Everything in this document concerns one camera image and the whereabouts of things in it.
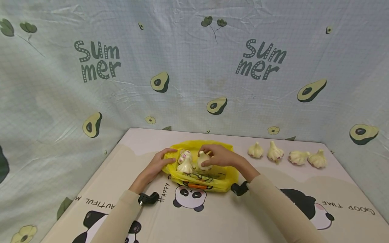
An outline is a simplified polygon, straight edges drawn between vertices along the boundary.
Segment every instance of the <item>hand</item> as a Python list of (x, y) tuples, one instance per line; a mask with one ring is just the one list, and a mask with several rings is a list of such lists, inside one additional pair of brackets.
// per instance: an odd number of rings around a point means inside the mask
[(206, 144), (201, 146), (198, 156), (200, 156), (200, 151), (204, 151), (205, 154), (211, 151), (209, 156), (212, 157), (210, 160), (202, 162), (201, 166), (218, 165), (236, 167), (237, 163), (246, 160), (239, 154), (236, 154), (218, 144)]
[(156, 153), (146, 168), (135, 179), (129, 190), (136, 194), (142, 193), (146, 186), (157, 177), (165, 165), (174, 163), (175, 158), (163, 159), (163, 156), (169, 152), (177, 152), (177, 149), (166, 148)]
[(211, 156), (211, 159), (201, 163), (201, 166), (203, 167), (210, 165), (235, 167), (248, 183), (260, 175), (260, 173), (244, 157), (226, 149), (221, 145), (203, 145), (199, 150), (198, 156), (200, 156), (200, 151), (204, 151), (204, 153), (210, 152), (209, 156)]

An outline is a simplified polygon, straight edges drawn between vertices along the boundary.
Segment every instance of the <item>black clamp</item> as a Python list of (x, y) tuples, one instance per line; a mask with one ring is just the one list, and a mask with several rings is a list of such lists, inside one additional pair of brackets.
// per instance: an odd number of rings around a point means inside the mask
[(233, 191), (237, 196), (245, 194), (249, 188), (247, 187), (247, 181), (243, 182), (242, 185), (236, 183), (232, 184), (231, 191)]
[(140, 205), (154, 204), (158, 201), (159, 194), (157, 192), (153, 192), (150, 196), (141, 193), (139, 195), (138, 203)]

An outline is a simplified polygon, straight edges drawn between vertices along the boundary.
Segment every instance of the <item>light blue fabric backdrop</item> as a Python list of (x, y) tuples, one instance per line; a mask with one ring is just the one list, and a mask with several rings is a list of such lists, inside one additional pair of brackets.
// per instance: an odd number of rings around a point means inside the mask
[(0, 4), (1, 242), (39, 242), (130, 127), (323, 142), (389, 219), (389, 2)]

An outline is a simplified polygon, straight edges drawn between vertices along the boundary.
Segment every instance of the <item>panda cartoon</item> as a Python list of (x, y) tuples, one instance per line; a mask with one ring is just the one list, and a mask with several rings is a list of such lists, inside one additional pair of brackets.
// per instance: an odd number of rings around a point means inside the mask
[[(105, 213), (89, 211), (86, 214), (83, 223), (88, 230), (77, 236), (72, 243), (90, 243), (107, 216), (108, 214)], [(138, 243), (136, 240), (136, 234), (140, 232), (141, 228), (142, 226), (140, 223), (138, 221), (134, 221), (128, 231), (128, 235), (124, 240), (124, 243)]]
[(196, 212), (201, 212), (206, 197), (207, 193), (203, 190), (179, 186), (175, 190), (173, 205), (177, 208), (193, 208)]
[(316, 229), (328, 229), (335, 220), (321, 204), (315, 203), (315, 198), (295, 189), (281, 189), (281, 191), (307, 216)]

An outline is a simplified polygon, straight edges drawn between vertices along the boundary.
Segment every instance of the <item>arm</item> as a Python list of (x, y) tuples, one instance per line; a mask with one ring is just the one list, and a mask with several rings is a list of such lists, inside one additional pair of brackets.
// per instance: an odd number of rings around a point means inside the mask
[(233, 166), (247, 180), (250, 195), (267, 212), (288, 243), (327, 242), (304, 213), (245, 158), (221, 145), (204, 145), (200, 150), (213, 156), (202, 166)]
[(176, 152), (175, 149), (164, 149), (158, 152), (150, 164), (139, 174), (128, 190), (125, 190), (116, 206), (100, 226), (91, 243), (123, 243), (128, 235), (132, 222), (137, 218), (141, 206), (139, 194), (148, 183), (152, 182), (161, 169), (175, 159), (163, 159), (165, 153)]

